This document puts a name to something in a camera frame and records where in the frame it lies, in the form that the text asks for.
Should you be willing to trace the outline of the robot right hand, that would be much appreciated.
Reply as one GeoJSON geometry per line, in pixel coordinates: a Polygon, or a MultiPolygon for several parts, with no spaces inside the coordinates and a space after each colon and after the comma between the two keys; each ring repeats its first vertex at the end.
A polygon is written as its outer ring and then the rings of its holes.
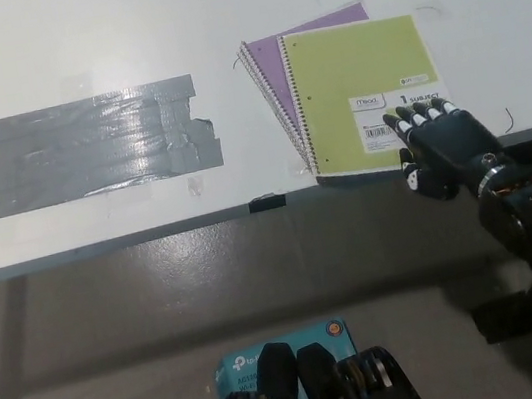
{"type": "Polygon", "coordinates": [[[393,114],[383,115],[383,121],[403,142],[402,173],[418,195],[451,200],[464,186],[477,197],[511,162],[485,126],[445,99],[399,106],[393,114]]]}

